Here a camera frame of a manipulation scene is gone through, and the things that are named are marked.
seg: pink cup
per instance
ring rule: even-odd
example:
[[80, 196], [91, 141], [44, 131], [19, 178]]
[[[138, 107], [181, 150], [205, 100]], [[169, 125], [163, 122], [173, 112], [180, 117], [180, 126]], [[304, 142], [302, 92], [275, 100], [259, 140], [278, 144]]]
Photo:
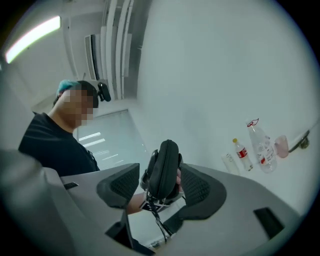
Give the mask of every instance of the pink cup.
[[285, 135], [278, 137], [275, 140], [274, 145], [280, 158], [286, 158], [289, 155], [289, 146]]

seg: cable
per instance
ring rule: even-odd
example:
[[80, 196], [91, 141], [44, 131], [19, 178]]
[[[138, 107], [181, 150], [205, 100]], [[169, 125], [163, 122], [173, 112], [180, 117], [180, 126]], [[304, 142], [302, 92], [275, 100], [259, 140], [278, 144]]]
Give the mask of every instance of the cable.
[[162, 223], [161, 223], [161, 225], [162, 225], [162, 227], [163, 227], [163, 229], [169, 234], [169, 236], [171, 237], [173, 234], [171, 233], [171, 231], [169, 230], [169, 229], [167, 229], [167, 227], [165, 226], [165, 225], [163, 225]]
[[167, 243], [167, 237], [166, 237], [166, 234], [164, 232], [163, 224], [160, 221], [160, 216], [157, 213], [157, 210], [155, 209], [154, 203], [152, 201], [150, 201], [149, 203], [150, 203], [150, 206], [151, 206], [151, 209], [152, 209], [152, 214], [155, 217], [155, 223], [158, 225], [158, 227], [160, 228], [160, 230], [161, 230], [161, 232], [163, 234], [164, 242]]

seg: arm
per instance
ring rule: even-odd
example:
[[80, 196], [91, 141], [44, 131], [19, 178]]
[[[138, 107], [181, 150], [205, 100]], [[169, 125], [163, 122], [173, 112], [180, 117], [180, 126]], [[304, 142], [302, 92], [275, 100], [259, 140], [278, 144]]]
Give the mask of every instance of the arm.
[[126, 207], [126, 213], [129, 214], [135, 214], [141, 211], [140, 205], [144, 201], [144, 196], [145, 193], [140, 193], [140, 194], [134, 194], [133, 197], [131, 198], [128, 206]]

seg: red label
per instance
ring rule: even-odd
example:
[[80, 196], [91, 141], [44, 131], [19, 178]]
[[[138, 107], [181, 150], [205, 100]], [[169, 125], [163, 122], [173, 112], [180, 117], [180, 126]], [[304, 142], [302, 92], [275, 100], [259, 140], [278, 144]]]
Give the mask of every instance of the red label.
[[243, 148], [240, 152], [236, 153], [239, 158], [244, 158], [247, 155], [246, 148]]

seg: plastic water bottle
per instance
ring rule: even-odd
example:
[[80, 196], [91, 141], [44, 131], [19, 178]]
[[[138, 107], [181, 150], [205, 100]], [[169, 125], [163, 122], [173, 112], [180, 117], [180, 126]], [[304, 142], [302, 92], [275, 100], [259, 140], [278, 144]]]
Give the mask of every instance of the plastic water bottle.
[[247, 120], [246, 126], [262, 171], [271, 173], [277, 168], [276, 154], [270, 143], [270, 137], [257, 125], [258, 121], [259, 119]]
[[249, 156], [248, 156], [248, 153], [247, 153], [245, 146], [241, 145], [236, 138], [234, 138], [232, 141], [235, 145], [236, 154], [240, 158], [244, 169], [246, 171], [250, 171], [254, 167], [254, 165], [252, 164], [252, 162], [249, 159]]
[[222, 158], [222, 161], [223, 161], [226, 169], [228, 170], [228, 172], [230, 174], [240, 175], [239, 168], [238, 168], [236, 162], [234, 161], [233, 157], [229, 153], [223, 154], [221, 156], [221, 158]]

